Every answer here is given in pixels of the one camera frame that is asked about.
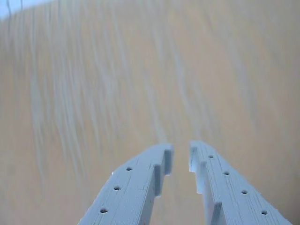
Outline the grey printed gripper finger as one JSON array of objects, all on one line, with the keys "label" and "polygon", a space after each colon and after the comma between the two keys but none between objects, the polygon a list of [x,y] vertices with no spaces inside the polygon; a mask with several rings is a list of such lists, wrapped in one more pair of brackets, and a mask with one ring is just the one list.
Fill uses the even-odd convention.
[{"label": "grey printed gripper finger", "polygon": [[151,146],[112,172],[80,225],[147,225],[154,199],[161,196],[164,177],[170,175],[173,147]]},{"label": "grey printed gripper finger", "polygon": [[210,145],[190,142],[189,170],[202,195],[207,225],[290,224]]}]

